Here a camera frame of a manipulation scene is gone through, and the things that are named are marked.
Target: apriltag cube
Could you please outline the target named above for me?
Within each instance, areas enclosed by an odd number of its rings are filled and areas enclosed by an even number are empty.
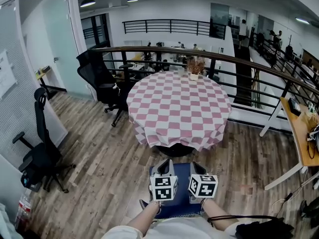
[[[153,200],[173,200],[177,191],[177,176],[150,177]]]
[[[218,185],[216,175],[192,174],[188,190],[196,198],[213,198]]]

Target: chair armrest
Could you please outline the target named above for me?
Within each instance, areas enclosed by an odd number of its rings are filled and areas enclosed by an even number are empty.
[[[101,89],[112,89],[115,86],[114,83],[104,83],[99,85],[99,88]]]
[[[19,134],[17,134],[15,136],[15,138],[13,138],[12,143],[15,144],[17,141],[19,141],[22,137],[24,137],[25,133],[24,132],[20,132]]]
[[[20,172],[23,172],[31,163],[32,163],[32,161],[33,161],[33,157],[32,156],[30,156],[29,158],[27,158],[23,163],[22,163],[22,165],[21,166],[19,166],[19,171]]]

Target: wooden floor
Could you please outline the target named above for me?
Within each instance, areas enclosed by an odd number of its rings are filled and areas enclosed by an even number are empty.
[[[68,194],[53,182],[49,193],[34,196],[31,228],[42,239],[100,239],[110,228],[126,224],[141,211],[139,199],[148,200],[149,167],[165,159],[155,148],[138,143],[128,114],[116,128],[114,115],[104,113],[103,105],[57,94],[51,105],[69,131],[60,146],[63,163],[77,167],[63,184]],[[266,184],[297,164],[293,137],[260,128],[228,122],[224,139],[211,150],[195,152],[173,161],[198,161],[213,169],[219,185],[216,202],[234,215],[276,214],[280,203],[303,180],[295,174],[277,187],[264,191]],[[279,217],[295,227],[295,238],[310,238],[309,220],[298,215],[302,199],[312,201],[318,191],[307,185]]]

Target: flower vase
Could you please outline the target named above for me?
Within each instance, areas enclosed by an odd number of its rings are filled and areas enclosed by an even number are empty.
[[[189,79],[190,79],[191,81],[198,81],[198,74],[192,74],[192,73],[190,73]]]

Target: round table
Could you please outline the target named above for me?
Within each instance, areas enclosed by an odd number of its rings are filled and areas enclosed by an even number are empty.
[[[187,73],[181,77],[176,71],[140,80],[127,103],[136,138],[150,147],[209,149],[223,139],[231,112],[228,96],[216,82],[202,75],[191,81]]]

